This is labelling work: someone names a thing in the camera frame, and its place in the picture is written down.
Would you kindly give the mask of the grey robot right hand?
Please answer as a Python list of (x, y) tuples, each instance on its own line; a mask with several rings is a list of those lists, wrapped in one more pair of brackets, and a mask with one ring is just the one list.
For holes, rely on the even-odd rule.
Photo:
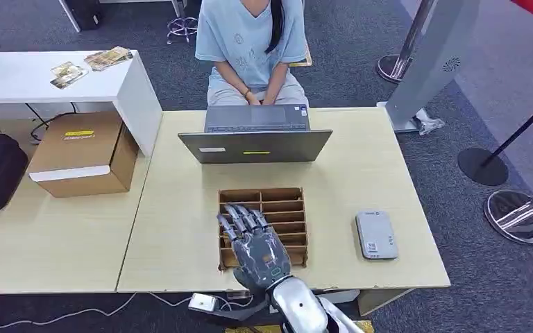
[(263, 213), (243, 205), (226, 204), (232, 219), (222, 214), (217, 219), (226, 232), (239, 266), (235, 279), (253, 293), (265, 293), (291, 275), (291, 260), (276, 231)]

